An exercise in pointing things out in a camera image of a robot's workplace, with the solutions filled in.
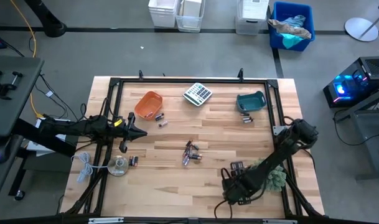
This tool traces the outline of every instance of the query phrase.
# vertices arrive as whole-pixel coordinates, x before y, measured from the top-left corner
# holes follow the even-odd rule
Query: black floor stripe
[[[281,64],[281,58],[279,57],[279,50],[278,49],[272,49],[272,54],[274,56],[276,76],[278,78],[284,78],[282,64]]]
[[[32,27],[33,31],[43,32],[43,27]],[[29,31],[27,27],[21,26],[0,26],[0,31]],[[68,27],[66,32],[87,32],[87,33],[181,33],[178,29],[169,28],[85,28],[85,27]],[[201,34],[234,34],[235,29],[201,29]],[[268,29],[261,29],[259,34],[269,34]],[[347,35],[344,30],[315,30],[316,35]]]

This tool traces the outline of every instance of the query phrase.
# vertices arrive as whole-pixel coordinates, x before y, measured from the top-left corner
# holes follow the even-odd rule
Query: wooden tabletop
[[[94,78],[87,115],[99,113],[109,80],[110,77]],[[301,118],[294,80],[279,79],[278,82],[284,115]],[[235,109],[237,94],[264,92],[263,85],[206,84],[213,95],[199,107],[182,97],[190,86],[190,83],[168,83],[168,78],[165,83],[124,83],[119,115],[126,118],[145,93],[155,91],[163,97],[160,112],[165,114],[164,121],[169,124],[159,128],[155,121],[145,121],[137,116],[135,125],[146,130],[148,136],[130,142],[126,154],[120,153],[120,139],[115,139],[112,156],[139,156],[139,162],[122,177],[108,176],[103,216],[214,217],[214,207],[223,200],[220,169],[229,168],[234,161],[250,165],[273,152],[267,108],[252,112],[254,122],[250,124],[243,124]],[[278,117],[275,104],[273,100],[275,117]],[[184,167],[182,153],[189,139],[199,146],[203,159],[191,160]],[[91,145],[77,153],[89,152],[92,161],[95,148]],[[293,162],[298,187],[314,208],[324,213],[312,159],[299,151],[293,155]],[[89,178],[83,183],[76,182],[82,167],[78,159],[73,161],[61,212],[68,210],[88,185]],[[294,212],[289,187],[288,194]],[[98,188],[95,189],[92,208],[97,195]],[[251,205],[236,204],[232,209],[234,218],[284,217],[279,192],[266,192]],[[227,204],[217,210],[218,217],[229,217],[229,214]]]

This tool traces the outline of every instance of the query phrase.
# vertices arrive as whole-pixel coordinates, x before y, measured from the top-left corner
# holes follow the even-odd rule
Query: fabric in bin
[[[304,25],[304,22],[306,21],[306,17],[302,15],[294,16],[294,17],[289,17],[284,23],[289,24],[290,26],[293,27],[302,27]]]
[[[282,43],[287,49],[289,49],[304,39],[311,39],[311,33],[302,28],[305,20],[305,16],[298,15],[289,17],[283,22],[270,19],[268,20],[268,23],[276,29],[277,33],[283,36]]]
[[[300,43],[300,41],[304,40],[304,38],[292,35],[292,34],[281,34],[283,36],[283,45],[289,49],[293,47],[294,45]]]
[[[285,22],[277,21],[276,19],[268,19],[268,24],[271,27],[274,27],[276,29],[276,32],[279,34],[292,34],[292,35],[302,37],[304,39],[311,39],[312,37],[312,34],[308,30],[302,27],[296,28],[296,27],[290,26],[289,24]]]

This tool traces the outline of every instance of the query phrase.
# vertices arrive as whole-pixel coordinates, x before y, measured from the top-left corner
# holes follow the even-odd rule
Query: green sponge
[[[264,159],[259,159],[255,161],[254,168],[260,165]],[[281,192],[282,187],[286,185],[286,174],[283,172],[283,168],[281,166],[277,166],[274,170],[272,170],[267,179],[266,179],[266,191],[272,192]]]

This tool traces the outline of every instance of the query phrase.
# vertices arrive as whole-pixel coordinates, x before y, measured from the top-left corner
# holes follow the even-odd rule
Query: blue bin
[[[308,5],[290,2],[275,2],[271,19],[284,21],[289,17],[294,17],[297,15],[303,15],[306,17],[303,28],[307,29],[312,34],[311,39],[304,39],[293,47],[287,49],[282,43],[283,36],[279,35],[276,32],[276,29],[269,26],[269,44],[272,48],[296,50],[302,52],[306,49],[311,41],[315,40],[314,22],[312,20],[312,8]]]

